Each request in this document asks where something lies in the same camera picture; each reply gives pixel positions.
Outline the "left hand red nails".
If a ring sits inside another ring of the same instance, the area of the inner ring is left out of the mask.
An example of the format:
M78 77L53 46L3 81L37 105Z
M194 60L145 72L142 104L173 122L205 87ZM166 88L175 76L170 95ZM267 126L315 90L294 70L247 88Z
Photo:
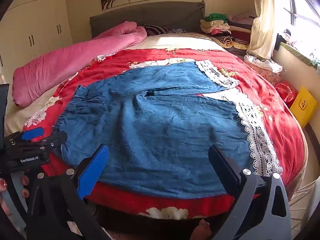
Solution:
M12 214L18 213L21 217L25 217L28 207L22 194L23 184L21 179L23 172L3 174L2 177L7 183L7 189L1 193L1 200L5 202Z

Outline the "right hand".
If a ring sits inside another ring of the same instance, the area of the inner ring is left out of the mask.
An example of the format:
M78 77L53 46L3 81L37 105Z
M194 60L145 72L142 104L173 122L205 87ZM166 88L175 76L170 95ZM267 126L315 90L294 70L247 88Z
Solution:
M207 240L212 234L209 223L201 219L199 225L194 229L191 234L190 240Z

